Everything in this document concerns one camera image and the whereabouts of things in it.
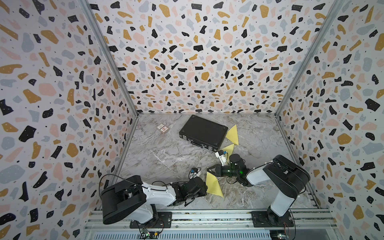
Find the aluminium corner post left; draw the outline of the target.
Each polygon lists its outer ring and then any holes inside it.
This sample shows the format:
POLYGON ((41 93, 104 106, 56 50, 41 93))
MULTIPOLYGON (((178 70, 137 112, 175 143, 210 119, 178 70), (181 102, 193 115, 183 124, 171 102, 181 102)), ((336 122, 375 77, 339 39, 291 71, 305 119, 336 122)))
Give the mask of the aluminium corner post left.
POLYGON ((123 95, 124 95, 124 97, 128 103, 130 112, 134 115, 134 118, 137 119, 139 114, 134 107, 134 103, 132 101, 132 98, 131 98, 128 90, 127 90, 127 87, 123 81, 123 78, 122 78, 119 70, 118 70, 118 67, 116 66, 116 63, 113 60, 111 51, 109 50, 109 46, 105 42, 104 35, 100 29, 100 26, 97 23, 96 17, 93 14, 93 11, 91 9, 89 2, 86 0, 79 0, 78 2, 79 2, 79 5, 82 9, 82 12, 85 15, 85 18, 87 19, 87 21, 90 24, 90 28, 92 29, 92 31, 95 35, 96 41, 100 45, 101 52, 105 56, 106 61, 110 65, 112 73, 114 74, 114 77, 116 78, 117 83, 118 83, 119 87, 121 88, 121 91, 122 91, 122 93, 123 93, 123 95))

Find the aluminium corner post right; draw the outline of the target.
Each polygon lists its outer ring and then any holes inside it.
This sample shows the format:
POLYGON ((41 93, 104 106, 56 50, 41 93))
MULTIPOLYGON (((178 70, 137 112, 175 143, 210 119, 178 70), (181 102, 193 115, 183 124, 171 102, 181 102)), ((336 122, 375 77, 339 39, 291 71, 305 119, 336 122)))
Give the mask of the aluminium corner post right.
POLYGON ((279 104, 279 107, 275 113, 275 117, 278 120, 279 115, 282 114, 285 104, 289 101, 291 94, 295 90, 296 85, 299 83, 302 75, 305 73, 308 65, 311 62, 311 59, 315 56, 318 48, 320 47, 327 31, 331 27, 333 21, 335 20, 338 12, 342 8, 345 1, 343 0, 336 0, 333 2, 330 11, 326 17, 326 19, 323 22, 323 25, 321 26, 319 33, 316 35, 314 42, 311 44, 311 47, 308 50, 308 53, 305 55, 297 73, 295 74, 291 84, 289 85, 286 94, 284 95, 281 103, 279 104))

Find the playing card box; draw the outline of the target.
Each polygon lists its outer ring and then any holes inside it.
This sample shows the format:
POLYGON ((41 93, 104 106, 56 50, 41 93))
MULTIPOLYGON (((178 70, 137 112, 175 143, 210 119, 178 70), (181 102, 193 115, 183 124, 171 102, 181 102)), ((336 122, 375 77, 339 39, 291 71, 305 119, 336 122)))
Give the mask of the playing card box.
POLYGON ((169 127, 167 127, 164 124, 159 124, 157 126, 157 130, 160 131, 162 134, 165 134, 165 133, 167 133, 169 131, 169 127))

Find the aluminium mounting rail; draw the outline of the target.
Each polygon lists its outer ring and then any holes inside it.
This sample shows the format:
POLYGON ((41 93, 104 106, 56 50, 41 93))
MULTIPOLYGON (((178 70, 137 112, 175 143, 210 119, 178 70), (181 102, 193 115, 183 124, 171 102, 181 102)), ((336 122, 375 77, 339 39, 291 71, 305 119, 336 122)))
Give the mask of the aluminium mounting rail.
POLYGON ((154 225, 128 219, 103 224, 93 211, 85 226, 86 240, 340 240, 325 209, 293 209, 279 226, 261 222, 260 210, 165 210, 154 225))

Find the black hard carrying case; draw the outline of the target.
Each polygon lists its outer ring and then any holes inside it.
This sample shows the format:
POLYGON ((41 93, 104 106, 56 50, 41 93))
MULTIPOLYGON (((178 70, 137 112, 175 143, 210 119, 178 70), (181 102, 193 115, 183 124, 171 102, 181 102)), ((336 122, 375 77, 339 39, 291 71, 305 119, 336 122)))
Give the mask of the black hard carrying case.
POLYGON ((228 129, 227 126, 192 115, 179 131, 179 136, 199 148, 217 152, 228 129))

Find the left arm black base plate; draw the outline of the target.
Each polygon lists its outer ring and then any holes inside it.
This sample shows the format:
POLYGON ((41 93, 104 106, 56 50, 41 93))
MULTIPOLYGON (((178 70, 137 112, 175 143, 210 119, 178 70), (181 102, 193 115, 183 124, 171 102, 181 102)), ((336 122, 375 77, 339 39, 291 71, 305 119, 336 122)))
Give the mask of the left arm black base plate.
POLYGON ((172 224, 172 212, 157 212, 154 218, 145 224, 140 224, 137 221, 130 223, 130 229, 170 229, 172 224))

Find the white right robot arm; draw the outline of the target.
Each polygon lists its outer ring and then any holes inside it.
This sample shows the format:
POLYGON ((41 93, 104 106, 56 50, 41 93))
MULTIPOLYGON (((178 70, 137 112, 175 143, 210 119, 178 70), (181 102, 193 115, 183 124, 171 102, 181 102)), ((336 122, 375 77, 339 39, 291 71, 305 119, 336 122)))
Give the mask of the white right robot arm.
POLYGON ((221 163, 207 168, 207 172, 215 177, 234 177, 244 187, 253 187, 265 181, 275 184, 279 192, 264 214, 274 225, 288 213, 297 197, 306 191, 311 179, 307 171, 282 155, 253 169, 247 168, 245 160, 238 154, 230 155, 227 164, 223 151, 217 152, 216 156, 221 163))

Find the aluminium corner post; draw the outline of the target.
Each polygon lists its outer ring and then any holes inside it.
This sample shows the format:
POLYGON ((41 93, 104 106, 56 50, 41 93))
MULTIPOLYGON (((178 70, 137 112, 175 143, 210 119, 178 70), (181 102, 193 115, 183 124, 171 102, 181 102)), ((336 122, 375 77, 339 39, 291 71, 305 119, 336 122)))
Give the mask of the aluminium corner post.
POLYGON ((97 23, 96 17, 93 14, 93 11, 91 9, 89 2, 86 0, 79 0, 78 2, 79 2, 79 5, 82 9, 82 12, 85 15, 85 18, 87 19, 87 21, 90 24, 90 28, 92 29, 92 31, 95 35, 96 41, 100 45, 101 52, 105 56, 106 61, 110 65, 112 73, 114 74, 114 77, 116 78, 117 83, 118 83, 119 87, 121 88, 121 91, 122 91, 122 93, 123 93, 123 95, 124 95, 124 97, 128 103, 130 112, 134 115, 134 118, 137 119, 139 114, 134 107, 134 103, 132 101, 132 98, 131 98, 128 90, 127 90, 127 87, 123 81, 123 78, 122 78, 119 70, 118 70, 118 67, 116 66, 116 63, 113 60, 111 51, 109 50, 109 46, 105 42, 104 35, 100 29, 100 26, 97 23))
POLYGON ((295 74, 291 84, 289 85, 286 94, 284 95, 281 103, 279 104, 279 107, 275 113, 275 117, 278 120, 279 115, 282 114, 285 104, 289 101, 291 94, 295 90, 296 85, 299 83, 302 75, 305 73, 308 65, 311 62, 311 59, 315 56, 318 48, 320 47, 327 31, 331 27, 333 21, 335 20, 338 12, 342 8, 345 1, 343 0, 336 0, 333 2, 330 11, 326 17, 326 19, 323 22, 323 25, 321 26, 319 33, 316 35, 314 42, 311 44, 311 47, 308 50, 308 53, 305 55, 297 73, 295 74))

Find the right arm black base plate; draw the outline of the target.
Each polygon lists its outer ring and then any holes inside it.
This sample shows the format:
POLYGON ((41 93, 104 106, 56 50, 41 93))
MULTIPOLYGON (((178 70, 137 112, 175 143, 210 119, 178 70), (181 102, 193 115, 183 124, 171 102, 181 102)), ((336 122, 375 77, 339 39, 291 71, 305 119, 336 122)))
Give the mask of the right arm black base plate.
POLYGON ((289 212, 279 217, 274 212, 252 211, 251 219, 254 228, 291 228, 294 226, 293 217, 289 212))

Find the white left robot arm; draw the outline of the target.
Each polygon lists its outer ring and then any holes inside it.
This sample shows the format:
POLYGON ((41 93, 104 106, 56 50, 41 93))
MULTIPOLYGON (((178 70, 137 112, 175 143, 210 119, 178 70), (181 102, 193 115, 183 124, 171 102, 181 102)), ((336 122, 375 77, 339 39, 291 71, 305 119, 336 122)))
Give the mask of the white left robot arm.
POLYGON ((100 192, 103 224, 111 225, 123 219, 146 224, 158 218, 156 205, 186 207, 206 196, 207 190, 208 186, 200 177, 163 186, 145 183, 138 175, 122 178, 100 192))

